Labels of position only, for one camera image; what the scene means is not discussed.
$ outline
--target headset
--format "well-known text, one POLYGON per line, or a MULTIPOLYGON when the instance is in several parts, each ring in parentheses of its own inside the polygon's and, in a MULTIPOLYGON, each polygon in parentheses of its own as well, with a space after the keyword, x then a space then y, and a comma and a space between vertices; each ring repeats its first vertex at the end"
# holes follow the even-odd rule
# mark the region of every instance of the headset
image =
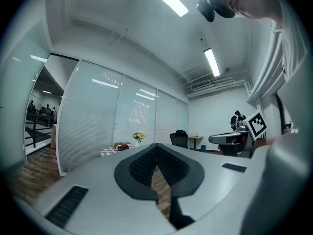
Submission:
POLYGON ((200 0, 197 4, 197 10, 209 21, 213 22, 215 18, 215 12, 224 18, 233 18, 235 13, 223 8, 220 5, 220 0, 200 0))

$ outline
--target black office chair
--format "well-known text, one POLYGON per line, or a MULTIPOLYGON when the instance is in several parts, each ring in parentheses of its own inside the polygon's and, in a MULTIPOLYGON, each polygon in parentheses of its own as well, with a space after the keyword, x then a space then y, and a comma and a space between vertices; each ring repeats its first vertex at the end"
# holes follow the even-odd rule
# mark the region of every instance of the black office chair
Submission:
POLYGON ((178 130, 170 135, 172 145, 188 149, 188 134, 185 131, 178 130))

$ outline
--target black metal railing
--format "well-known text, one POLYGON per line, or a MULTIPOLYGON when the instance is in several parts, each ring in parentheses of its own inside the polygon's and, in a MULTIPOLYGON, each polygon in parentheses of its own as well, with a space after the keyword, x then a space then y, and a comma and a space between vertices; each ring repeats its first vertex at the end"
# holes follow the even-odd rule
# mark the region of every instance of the black metal railing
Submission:
POLYGON ((33 124, 33 129, 32 130, 25 129, 25 131, 31 131, 33 135, 30 136, 30 137, 27 137, 25 139, 33 139, 33 142, 32 143, 28 143, 25 146, 29 146, 29 145, 33 144, 34 148, 36 148, 36 137, 40 137, 40 136, 48 135, 48 134, 52 133, 52 131, 51 131, 51 132, 47 132, 47 133, 42 133, 42 134, 36 135, 36 131, 52 129, 54 117, 52 117, 52 116, 44 116, 44 115, 36 114, 36 113, 27 113, 26 114, 26 119, 33 121, 33 122, 25 122, 25 124, 33 124), (36 124, 47 126, 47 128, 45 127, 45 128, 36 129, 36 124))

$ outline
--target white vase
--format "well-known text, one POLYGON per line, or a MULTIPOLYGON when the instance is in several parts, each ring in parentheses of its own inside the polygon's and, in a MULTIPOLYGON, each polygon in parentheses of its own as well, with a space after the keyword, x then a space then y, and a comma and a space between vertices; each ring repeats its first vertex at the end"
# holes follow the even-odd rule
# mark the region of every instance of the white vase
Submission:
POLYGON ((139 147, 140 146, 140 143, 138 141, 138 139, 135 139, 135 147, 139 147))

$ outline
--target qr code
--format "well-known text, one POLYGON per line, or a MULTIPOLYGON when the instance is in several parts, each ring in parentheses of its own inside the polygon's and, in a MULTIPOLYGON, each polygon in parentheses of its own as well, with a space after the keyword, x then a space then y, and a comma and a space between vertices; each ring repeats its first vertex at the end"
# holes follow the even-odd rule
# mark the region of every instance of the qr code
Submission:
POLYGON ((266 125, 260 113, 248 121, 255 137, 259 136, 265 129, 266 125))

